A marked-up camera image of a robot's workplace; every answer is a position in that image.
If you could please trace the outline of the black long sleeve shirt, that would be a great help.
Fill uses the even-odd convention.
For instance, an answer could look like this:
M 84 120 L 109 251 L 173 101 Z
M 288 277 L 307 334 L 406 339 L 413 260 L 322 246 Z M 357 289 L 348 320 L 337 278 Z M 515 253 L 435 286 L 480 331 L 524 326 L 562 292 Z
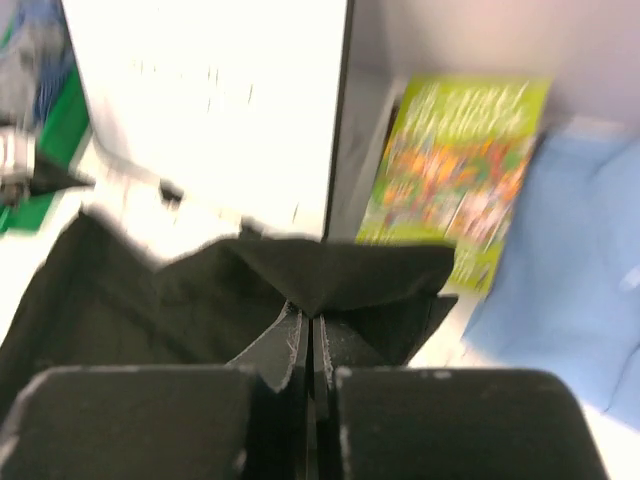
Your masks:
M 225 364 L 283 313 L 321 319 L 335 366 L 401 366 L 454 305 L 443 244 L 271 239 L 245 233 L 153 267 L 101 219 L 58 237 L 1 347 L 1 401 L 67 365 Z

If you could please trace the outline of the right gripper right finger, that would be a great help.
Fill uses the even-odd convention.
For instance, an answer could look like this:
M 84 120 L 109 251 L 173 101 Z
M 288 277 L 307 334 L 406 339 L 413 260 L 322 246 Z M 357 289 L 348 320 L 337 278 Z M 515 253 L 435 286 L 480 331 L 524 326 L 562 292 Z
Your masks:
M 603 479 L 586 419 L 556 376 L 411 369 L 456 297 L 413 299 L 312 324 L 321 479 Z

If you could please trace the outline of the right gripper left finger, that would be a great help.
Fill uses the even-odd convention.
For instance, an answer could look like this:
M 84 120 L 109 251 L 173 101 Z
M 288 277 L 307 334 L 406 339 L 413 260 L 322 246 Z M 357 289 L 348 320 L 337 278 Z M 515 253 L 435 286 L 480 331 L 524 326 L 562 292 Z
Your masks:
M 60 367 L 1 428 L 5 479 L 301 479 L 308 322 L 285 307 L 226 365 Z

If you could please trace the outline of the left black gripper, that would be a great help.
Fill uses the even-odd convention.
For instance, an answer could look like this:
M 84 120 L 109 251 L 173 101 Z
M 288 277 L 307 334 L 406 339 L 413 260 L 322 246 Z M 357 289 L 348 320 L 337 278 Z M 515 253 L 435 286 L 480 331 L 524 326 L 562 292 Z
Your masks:
M 95 181 L 36 153 L 34 135 L 15 126 L 1 127 L 1 204 L 18 205 L 25 196 L 39 197 L 72 188 L 93 188 Z

